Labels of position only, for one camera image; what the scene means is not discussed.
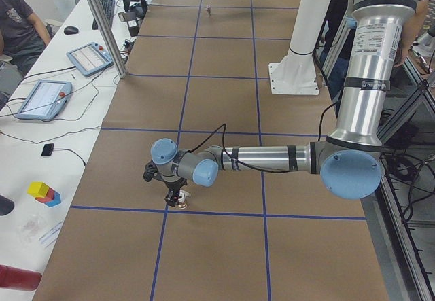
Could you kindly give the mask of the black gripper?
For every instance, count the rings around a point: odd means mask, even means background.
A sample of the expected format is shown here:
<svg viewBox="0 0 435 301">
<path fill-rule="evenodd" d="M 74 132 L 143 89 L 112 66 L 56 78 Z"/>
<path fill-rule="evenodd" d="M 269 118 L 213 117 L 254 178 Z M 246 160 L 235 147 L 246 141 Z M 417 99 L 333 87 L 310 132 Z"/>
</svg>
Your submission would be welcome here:
<svg viewBox="0 0 435 301">
<path fill-rule="evenodd" d="M 180 205 L 182 203 L 182 192 L 180 191 L 185 185 L 187 185 L 187 180 L 184 178 L 179 178 L 175 181 L 164 179 L 164 184 L 168 189 L 168 194 L 164 198 L 166 204 L 168 206 L 173 206 L 174 203 Z"/>
</svg>

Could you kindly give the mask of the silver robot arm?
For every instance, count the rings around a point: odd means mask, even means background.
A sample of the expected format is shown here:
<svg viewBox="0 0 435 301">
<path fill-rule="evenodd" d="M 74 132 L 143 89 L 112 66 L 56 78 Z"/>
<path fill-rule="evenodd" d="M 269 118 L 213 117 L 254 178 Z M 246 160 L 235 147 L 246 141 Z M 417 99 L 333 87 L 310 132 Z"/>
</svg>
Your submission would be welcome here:
<svg viewBox="0 0 435 301">
<path fill-rule="evenodd" d="M 187 182 L 209 187 L 221 170 L 307 171 L 320 175 L 326 188 L 341 198 L 372 194 L 381 180 L 377 128 L 402 27 L 415 13 L 417 2 L 350 0 L 356 34 L 336 127 L 323 141 L 306 146 L 179 149 L 163 138 L 153 143 L 143 178 L 163 182 L 166 203 L 172 207 L 185 203 L 182 188 Z"/>
</svg>

